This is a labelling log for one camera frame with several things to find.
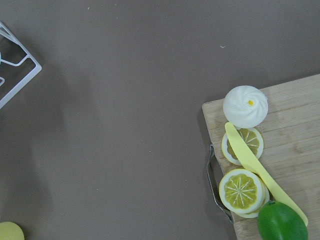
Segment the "white toy steamed bun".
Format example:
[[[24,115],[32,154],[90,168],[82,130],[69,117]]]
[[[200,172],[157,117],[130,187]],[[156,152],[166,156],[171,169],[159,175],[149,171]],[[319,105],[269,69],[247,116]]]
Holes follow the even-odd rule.
[[[268,114],[268,98],[259,89],[241,85],[230,90],[223,100],[226,119],[238,128],[253,128],[264,121]]]

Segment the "lemon slice under knife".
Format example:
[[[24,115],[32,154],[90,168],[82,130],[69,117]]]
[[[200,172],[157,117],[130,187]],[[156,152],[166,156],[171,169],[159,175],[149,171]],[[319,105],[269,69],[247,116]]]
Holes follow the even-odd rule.
[[[260,132],[256,128],[237,128],[237,132],[244,140],[248,148],[252,151],[257,159],[259,159],[263,153],[264,140]],[[224,157],[232,164],[237,166],[242,166],[238,158],[236,157],[231,144],[229,142],[228,136],[225,133],[222,142],[221,150]]]

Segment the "yellow plastic knife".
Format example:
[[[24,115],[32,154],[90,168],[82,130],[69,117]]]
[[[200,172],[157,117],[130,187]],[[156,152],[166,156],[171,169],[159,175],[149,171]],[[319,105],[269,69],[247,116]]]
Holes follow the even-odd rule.
[[[235,153],[242,166],[246,170],[257,174],[265,183],[274,199],[292,208],[301,217],[305,226],[307,227],[309,223],[307,216],[271,177],[271,175],[257,159],[257,157],[249,149],[234,125],[230,122],[227,122],[224,127],[231,148],[233,149],[233,152]]]

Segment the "bamboo cutting board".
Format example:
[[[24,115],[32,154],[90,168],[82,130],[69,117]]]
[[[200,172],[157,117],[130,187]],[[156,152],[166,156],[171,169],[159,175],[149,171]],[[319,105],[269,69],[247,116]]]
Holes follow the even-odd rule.
[[[320,237],[320,77],[262,89],[268,114],[257,129],[260,162],[308,218],[308,237]]]

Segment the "green lime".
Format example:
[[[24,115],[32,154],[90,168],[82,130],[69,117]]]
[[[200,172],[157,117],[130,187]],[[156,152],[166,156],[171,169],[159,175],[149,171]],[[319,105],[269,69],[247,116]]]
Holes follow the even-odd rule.
[[[268,201],[258,213],[258,232],[263,240],[307,240],[308,230],[302,218],[289,206]]]

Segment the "yellow plastic cup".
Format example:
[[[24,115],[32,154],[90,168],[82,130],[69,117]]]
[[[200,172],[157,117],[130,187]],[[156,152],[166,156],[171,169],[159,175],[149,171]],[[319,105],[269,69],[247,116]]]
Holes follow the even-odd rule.
[[[23,230],[14,222],[0,223],[0,240],[24,240]]]

